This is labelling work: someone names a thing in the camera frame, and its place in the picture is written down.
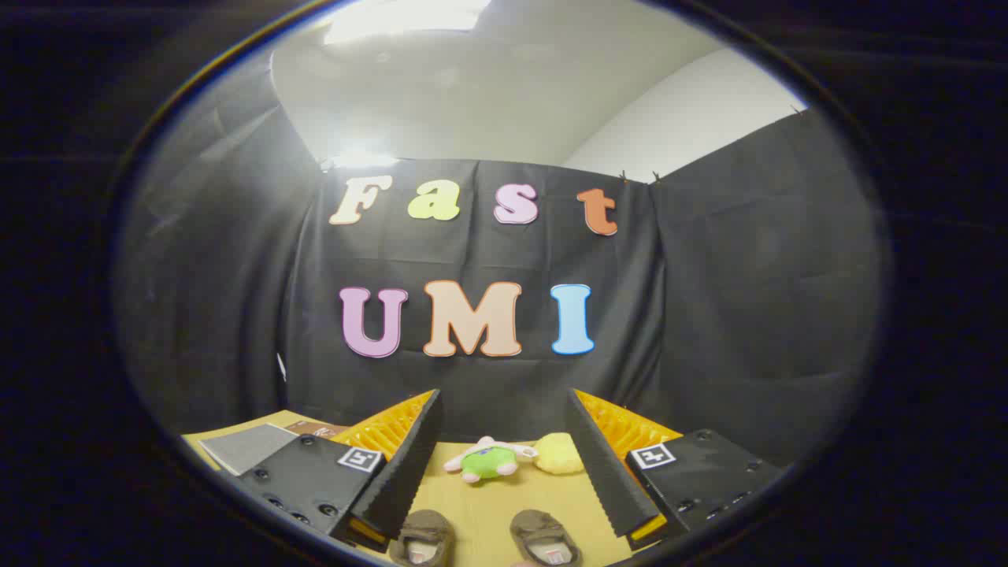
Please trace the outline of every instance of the orange letter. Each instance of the orange letter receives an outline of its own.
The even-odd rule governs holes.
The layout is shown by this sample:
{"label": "orange letter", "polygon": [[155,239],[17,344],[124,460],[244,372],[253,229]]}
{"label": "orange letter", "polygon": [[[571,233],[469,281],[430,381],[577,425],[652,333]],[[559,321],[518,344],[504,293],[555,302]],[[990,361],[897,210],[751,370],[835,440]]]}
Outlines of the orange letter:
{"label": "orange letter", "polygon": [[603,236],[616,234],[616,223],[611,223],[606,218],[606,209],[615,209],[615,201],[606,199],[606,194],[601,189],[579,193],[578,201],[585,204],[585,223],[592,232]]}
{"label": "orange letter", "polygon": [[430,281],[423,291],[433,304],[430,342],[423,345],[423,353],[427,356],[455,354],[455,345],[449,340],[450,328],[455,330],[455,337],[466,354],[476,350],[484,329],[487,340],[480,348],[483,354],[514,356],[521,352],[514,334],[514,306],[521,295],[521,286],[510,281],[491,284],[475,312],[457,281]]}

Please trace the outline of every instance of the black backdrop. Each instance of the black backdrop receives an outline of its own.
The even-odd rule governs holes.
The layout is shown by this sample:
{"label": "black backdrop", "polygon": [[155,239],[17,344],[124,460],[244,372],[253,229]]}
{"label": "black backdrop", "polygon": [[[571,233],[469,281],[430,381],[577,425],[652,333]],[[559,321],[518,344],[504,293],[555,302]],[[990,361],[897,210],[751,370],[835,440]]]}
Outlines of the black backdrop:
{"label": "black backdrop", "polygon": [[[282,408],[353,424],[438,387],[446,439],[534,439],[563,429],[573,386],[784,464],[817,441],[863,370],[881,240],[867,179],[814,111],[652,184],[489,160],[324,173],[279,106],[264,53],[174,126],[127,209],[113,292],[137,388],[172,431]],[[346,180],[376,175],[393,187],[356,224],[330,225]],[[437,179],[461,186],[459,216],[409,217],[415,188]],[[494,219],[508,183],[536,188],[531,224]],[[576,196],[595,188],[616,201],[612,236],[586,226]],[[522,352],[423,354],[423,286],[434,279],[459,281],[474,307],[490,284],[519,284]],[[592,352],[550,349],[559,284],[592,289]],[[408,292],[396,353],[347,346],[346,287]],[[369,336],[381,317],[373,299]]]}

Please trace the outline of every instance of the table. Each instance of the table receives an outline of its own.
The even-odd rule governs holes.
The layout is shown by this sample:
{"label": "table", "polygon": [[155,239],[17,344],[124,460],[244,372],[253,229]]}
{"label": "table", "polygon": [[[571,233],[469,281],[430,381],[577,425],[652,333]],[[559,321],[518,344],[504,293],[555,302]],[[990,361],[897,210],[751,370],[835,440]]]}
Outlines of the table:
{"label": "table", "polygon": [[[318,421],[284,410],[236,426],[183,435],[182,438],[208,465],[219,470],[220,466],[198,443],[200,439],[266,423],[285,428],[301,420]],[[448,473],[442,468],[446,461],[469,447],[471,445],[463,443],[437,443],[410,508],[411,512],[435,509],[452,524],[456,533],[453,554],[456,567],[508,567],[520,561],[521,554],[511,539],[509,526],[511,519],[526,508],[541,509],[559,521],[582,548],[585,567],[609,565],[630,557],[629,544],[613,534],[584,471],[553,475],[539,470],[528,459],[519,458],[521,464],[513,475],[471,485],[463,482],[459,473]],[[387,554],[358,549],[391,563]]]}

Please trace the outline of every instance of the shoe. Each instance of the shoe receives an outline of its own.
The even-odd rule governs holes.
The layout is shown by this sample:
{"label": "shoe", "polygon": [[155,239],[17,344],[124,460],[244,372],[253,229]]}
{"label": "shoe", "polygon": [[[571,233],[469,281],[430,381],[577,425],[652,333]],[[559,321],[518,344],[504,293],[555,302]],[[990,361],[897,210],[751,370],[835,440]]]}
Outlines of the shoe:
{"label": "shoe", "polygon": [[455,530],[448,520],[432,509],[420,509],[406,517],[388,555],[405,567],[445,567],[454,543]]}
{"label": "shoe", "polygon": [[581,549],[552,516],[523,509],[511,521],[511,537],[521,556],[534,565],[580,567]]}

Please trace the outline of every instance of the yellow pom pom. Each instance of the yellow pom pom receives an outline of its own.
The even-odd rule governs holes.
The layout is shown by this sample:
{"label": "yellow pom pom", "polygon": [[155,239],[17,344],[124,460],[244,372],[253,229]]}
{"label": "yellow pom pom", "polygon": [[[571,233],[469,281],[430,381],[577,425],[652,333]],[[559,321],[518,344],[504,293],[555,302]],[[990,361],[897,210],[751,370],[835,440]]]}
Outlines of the yellow pom pom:
{"label": "yellow pom pom", "polygon": [[538,457],[535,466],[552,474],[570,474],[585,470],[581,455],[570,433],[550,433],[535,443]]}

